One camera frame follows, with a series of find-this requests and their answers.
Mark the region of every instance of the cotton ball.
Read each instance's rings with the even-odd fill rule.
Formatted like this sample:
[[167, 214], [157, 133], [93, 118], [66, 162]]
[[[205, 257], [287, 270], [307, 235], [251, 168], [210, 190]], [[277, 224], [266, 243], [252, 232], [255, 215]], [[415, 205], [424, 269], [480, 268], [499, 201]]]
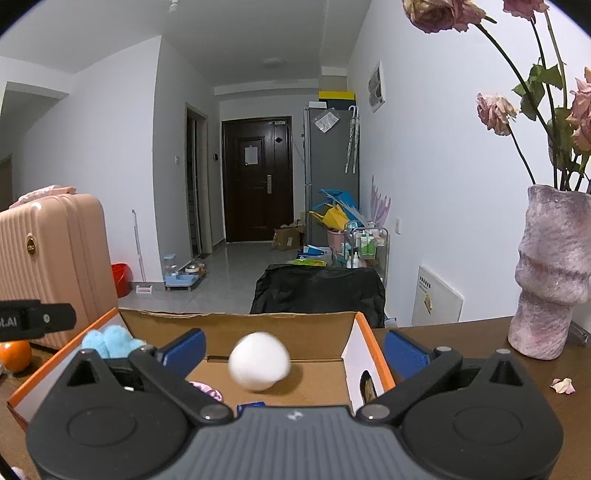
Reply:
[[267, 332], [255, 332], [242, 338], [229, 358], [232, 379], [246, 390], [260, 392], [271, 388], [290, 372], [287, 348]]
[[[29, 480], [27, 474], [19, 467], [13, 466], [12, 471], [17, 475], [17, 477], [19, 477], [20, 480]], [[4, 477], [2, 475], [0, 475], [0, 480], [4, 480]]]

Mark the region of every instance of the pink rose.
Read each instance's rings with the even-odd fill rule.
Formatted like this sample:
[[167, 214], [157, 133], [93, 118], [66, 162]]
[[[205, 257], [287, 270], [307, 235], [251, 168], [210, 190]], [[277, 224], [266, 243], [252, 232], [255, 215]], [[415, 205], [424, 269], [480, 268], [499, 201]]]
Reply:
[[403, 5], [411, 23], [425, 33], [449, 30], [456, 22], [451, 0], [404, 0]]
[[458, 32], [467, 31], [469, 24], [479, 24], [486, 17], [486, 12], [482, 8], [478, 8], [470, 0], [453, 0], [453, 5], [456, 15], [453, 28]]
[[591, 151], [591, 70], [585, 67], [585, 82], [577, 80], [578, 91], [574, 95], [573, 109], [566, 121], [576, 130], [571, 139], [583, 152]]
[[509, 118], [515, 119], [517, 110], [505, 97], [479, 93], [476, 97], [476, 111], [488, 130], [494, 130], [497, 135], [511, 134]]
[[403, 0], [403, 5], [411, 23], [425, 33], [452, 28], [465, 32], [469, 24], [478, 24], [486, 16], [470, 0]]
[[548, 5], [544, 0], [504, 0], [503, 12], [514, 17], [534, 20], [534, 11], [544, 13], [548, 10]]
[[573, 127], [578, 127], [583, 118], [591, 116], [591, 70], [585, 67], [586, 82], [576, 79], [579, 90], [571, 93], [574, 95], [573, 111], [566, 119]]
[[580, 151], [591, 151], [591, 116], [580, 121], [578, 129], [574, 131], [571, 139]]

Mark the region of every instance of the black cloth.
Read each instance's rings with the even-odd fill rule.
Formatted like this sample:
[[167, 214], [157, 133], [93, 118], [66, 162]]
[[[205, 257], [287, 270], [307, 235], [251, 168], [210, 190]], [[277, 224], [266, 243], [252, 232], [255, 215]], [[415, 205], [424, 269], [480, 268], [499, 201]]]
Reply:
[[253, 313], [362, 312], [384, 328], [386, 291], [373, 268], [269, 265], [256, 282]]

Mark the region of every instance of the pink basket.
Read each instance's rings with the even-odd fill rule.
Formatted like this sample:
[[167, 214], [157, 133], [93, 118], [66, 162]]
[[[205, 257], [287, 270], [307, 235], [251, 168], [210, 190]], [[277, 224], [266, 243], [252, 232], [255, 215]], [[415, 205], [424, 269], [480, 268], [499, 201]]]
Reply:
[[332, 230], [327, 230], [326, 236], [329, 240], [329, 247], [331, 247], [335, 252], [341, 253], [343, 246], [342, 244], [345, 241], [343, 232], [333, 232]]

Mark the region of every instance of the paper notice on door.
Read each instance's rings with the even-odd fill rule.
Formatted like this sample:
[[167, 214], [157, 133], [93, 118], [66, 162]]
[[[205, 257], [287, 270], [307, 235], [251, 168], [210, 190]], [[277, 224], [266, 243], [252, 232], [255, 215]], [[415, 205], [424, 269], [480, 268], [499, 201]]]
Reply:
[[244, 163], [246, 165], [258, 165], [258, 147], [246, 147], [244, 149]]

